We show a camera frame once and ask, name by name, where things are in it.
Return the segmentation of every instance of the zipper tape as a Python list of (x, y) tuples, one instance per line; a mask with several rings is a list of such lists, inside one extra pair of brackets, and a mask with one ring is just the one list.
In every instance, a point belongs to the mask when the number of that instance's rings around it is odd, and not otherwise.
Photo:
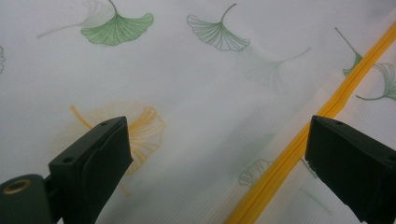
[[(352, 92), (378, 61), (385, 50), (396, 39), (396, 22), (385, 32), (378, 42), (366, 53), (332, 98), (319, 110), (317, 115), (334, 118), (346, 105)], [(225, 223), (254, 223), (276, 194), (289, 172), (305, 154), (309, 133), (308, 122), (289, 145), (235, 207)]]

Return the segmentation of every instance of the yellow zipper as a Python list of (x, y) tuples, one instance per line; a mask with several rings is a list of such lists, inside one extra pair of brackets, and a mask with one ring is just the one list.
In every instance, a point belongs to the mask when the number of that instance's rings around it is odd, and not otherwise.
[[(352, 92), (378, 61), (385, 50), (396, 39), (396, 22), (367, 52), (358, 65), (347, 76), (332, 98), (319, 110), (317, 115), (334, 118), (346, 105)], [(260, 213), (276, 194), (289, 172), (305, 154), (308, 122), (279, 155), (274, 163), (235, 207), (225, 223), (254, 223)]]

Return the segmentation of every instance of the zipper teeth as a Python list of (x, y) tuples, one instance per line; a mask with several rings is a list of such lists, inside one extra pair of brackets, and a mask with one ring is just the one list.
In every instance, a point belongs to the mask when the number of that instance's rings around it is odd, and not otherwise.
[[(396, 38), (396, 22), (367, 52), (361, 62), (341, 84), (332, 98), (319, 110), (318, 115), (333, 118), (347, 103), (352, 92), (356, 89), (373, 64)], [(254, 223), (265, 206), (271, 201), (289, 172), (305, 153), (308, 122), (294, 137), (280, 156), (256, 182), (252, 189), (242, 199), (230, 214), (226, 223)]]

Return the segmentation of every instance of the metal grommet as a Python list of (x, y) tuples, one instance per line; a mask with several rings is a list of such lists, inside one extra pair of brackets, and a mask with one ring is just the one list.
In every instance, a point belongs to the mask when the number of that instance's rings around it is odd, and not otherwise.
[(21, 179), (14, 181), (12, 183), (9, 183), (4, 189), (3, 193), (5, 194), (14, 194), (18, 193), (20, 191), (23, 191), (24, 189), (29, 188), (29, 186), (32, 184), (32, 181), (30, 179)]

